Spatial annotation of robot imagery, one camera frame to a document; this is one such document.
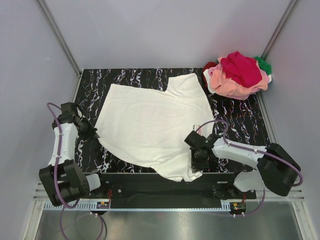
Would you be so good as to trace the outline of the white t-shirt red print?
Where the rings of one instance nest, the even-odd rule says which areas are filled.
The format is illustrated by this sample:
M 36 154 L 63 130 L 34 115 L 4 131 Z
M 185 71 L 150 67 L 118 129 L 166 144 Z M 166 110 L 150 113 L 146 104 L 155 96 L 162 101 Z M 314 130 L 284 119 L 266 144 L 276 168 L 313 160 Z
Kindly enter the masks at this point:
M 170 77 L 165 91 L 112 84 L 95 128 L 99 143 L 117 158 L 152 168 L 175 182 L 192 182 L 191 152 L 185 139 L 192 131 L 210 134 L 214 118 L 195 73 Z

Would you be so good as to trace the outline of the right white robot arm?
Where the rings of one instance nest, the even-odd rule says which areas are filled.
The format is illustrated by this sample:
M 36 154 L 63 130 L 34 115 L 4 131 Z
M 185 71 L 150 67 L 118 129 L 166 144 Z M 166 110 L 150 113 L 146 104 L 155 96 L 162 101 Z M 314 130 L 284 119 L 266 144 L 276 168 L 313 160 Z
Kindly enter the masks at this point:
M 252 168 L 240 172 L 233 182 L 227 185 L 228 195 L 239 198 L 251 190 L 269 190 L 286 197 L 299 178 L 301 167 L 277 143 L 269 146 L 253 146 L 237 143 L 210 134 L 201 136 L 192 131 L 184 140 L 191 150 L 191 168 L 201 171 L 209 167 L 209 159 L 228 159 Z

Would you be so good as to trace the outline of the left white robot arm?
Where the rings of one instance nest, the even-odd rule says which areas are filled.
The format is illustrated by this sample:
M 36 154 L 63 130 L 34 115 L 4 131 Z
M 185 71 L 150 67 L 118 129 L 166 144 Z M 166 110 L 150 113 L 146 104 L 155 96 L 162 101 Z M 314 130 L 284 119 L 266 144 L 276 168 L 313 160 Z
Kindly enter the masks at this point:
M 39 179 L 49 200 L 55 206 L 68 209 L 76 207 L 79 200 L 91 193 L 103 198 L 108 193 L 108 186 L 103 182 L 100 173 L 85 175 L 75 161 L 75 145 L 77 139 L 84 142 L 98 139 L 97 129 L 83 116 L 82 111 L 74 102 L 63 103 L 56 116 L 47 103 L 54 121 L 54 147 L 47 167 L 39 170 Z

